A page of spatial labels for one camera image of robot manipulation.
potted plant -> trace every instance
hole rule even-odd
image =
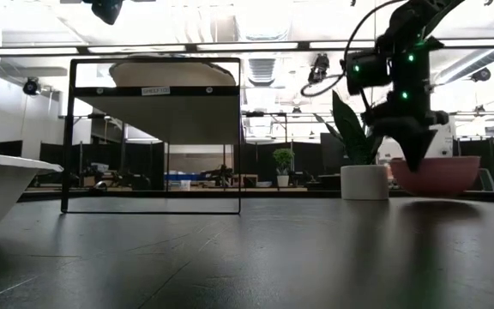
[[[352,108],[333,92],[333,118],[337,130],[325,124],[329,132],[344,144],[346,154],[353,165],[340,169],[340,191],[343,199],[385,200],[389,197],[388,170],[375,165],[382,136],[365,134],[358,116]],[[314,114],[319,122],[325,122]]]
[[[278,173],[278,187],[289,186],[289,169],[291,161],[295,154],[289,148],[276,149],[274,151],[274,160]]]

ceiling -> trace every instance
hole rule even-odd
[[[95,17],[89,5],[73,2],[77,1],[0,0],[0,47],[222,43],[253,39],[345,40],[358,21],[384,1],[357,1],[354,7],[350,6],[350,1],[334,0],[125,1],[113,26]],[[398,5],[384,8],[368,19],[359,29],[356,39],[372,41],[383,33]],[[483,0],[465,1],[440,23],[433,35],[440,39],[464,39],[474,46],[478,45],[477,40],[466,39],[494,38],[494,3],[484,6]],[[477,52],[475,49],[435,51],[431,54],[431,73],[439,76],[454,65],[469,63],[478,57]],[[330,72],[340,72],[338,63],[343,53],[334,51],[328,55]],[[290,112],[294,106],[300,106],[303,112],[328,112],[330,109],[329,92],[313,99],[302,97],[298,92],[306,82],[316,57],[314,52],[238,51],[197,56],[240,57],[244,60],[241,80],[245,87],[245,110]],[[0,65],[7,75],[21,78],[34,74],[42,83],[65,91],[71,58],[0,58]],[[488,105],[487,111],[494,110],[494,63],[488,68],[493,77],[487,83],[453,82],[437,89],[432,104],[446,111],[472,111],[480,104]],[[100,76],[101,81],[108,78],[107,72]],[[269,83],[271,88],[257,86]],[[355,111],[364,110],[359,98],[347,95],[344,84],[340,84],[338,90]],[[387,88],[375,88],[369,96],[379,100],[387,91]],[[274,134],[280,129],[280,124],[272,123],[272,119],[260,119],[259,122],[262,123],[258,124],[261,129],[253,130],[257,136]],[[325,127],[318,124],[300,126],[303,129],[299,132],[325,131]]]

label sticker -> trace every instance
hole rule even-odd
[[[142,95],[166,95],[171,94],[171,88],[169,87],[151,87],[143,88]]]

black cable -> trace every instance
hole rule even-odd
[[[361,19],[361,21],[358,23],[358,25],[354,28],[353,32],[352,32],[352,35],[350,35],[350,39],[348,39],[348,42],[346,43],[346,48],[344,49],[344,69],[346,69],[346,55],[348,54],[349,50],[350,50],[350,45],[352,44],[352,41],[353,41],[353,38],[356,36],[356,34],[358,33],[359,29],[361,28],[361,26],[363,26],[364,22],[367,21],[367,19],[369,17],[371,17],[371,15],[373,15],[375,12],[377,12],[379,9],[382,9],[386,6],[389,6],[390,4],[394,4],[394,3],[399,3],[399,2],[403,2],[403,1],[406,1],[406,0],[390,0],[390,1],[387,1],[386,3],[383,3],[381,5],[378,5],[376,6],[374,9],[372,9],[371,11],[369,11],[369,13],[367,13],[364,18]],[[342,79],[342,77],[344,77],[346,75],[346,71],[343,71],[341,74],[336,74],[336,75],[331,75],[331,76],[326,76],[325,78],[323,78],[324,80],[326,79],[329,79],[329,78],[336,78],[336,80],[330,85],[330,86],[327,86],[324,90],[321,90],[321,91],[318,91],[314,94],[307,94],[305,92],[305,90],[307,88],[310,88],[312,86],[312,84],[307,84],[307,85],[304,85],[301,89],[300,89],[300,94],[304,97],[308,97],[308,98],[311,98],[311,97],[316,97],[318,95],[321,95],[323,93],[326,93],[327,91],[329,91],[332,87],[334,87],[336,84],[338,84],[340,82],[340,80]]]

white wall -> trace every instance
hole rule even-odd
[[[0,142],[22,140],[22,157],[38,160],[41,142],[63,142],[59,108],[58,100],[27,96],[21,86],[0,78]]]

